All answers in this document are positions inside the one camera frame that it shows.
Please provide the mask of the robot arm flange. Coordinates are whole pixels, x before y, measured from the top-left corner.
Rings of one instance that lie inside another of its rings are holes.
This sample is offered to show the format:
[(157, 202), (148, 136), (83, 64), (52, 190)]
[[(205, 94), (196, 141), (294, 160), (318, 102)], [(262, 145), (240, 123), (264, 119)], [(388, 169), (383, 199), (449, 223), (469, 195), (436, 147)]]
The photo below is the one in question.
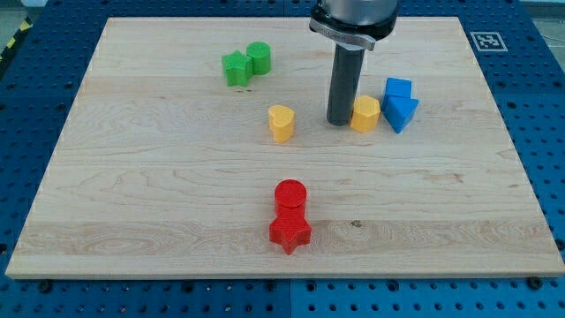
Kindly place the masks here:
[(373, 51), (394, 30), (397, 0), (319, 0), (309, 28), (347, 50)]

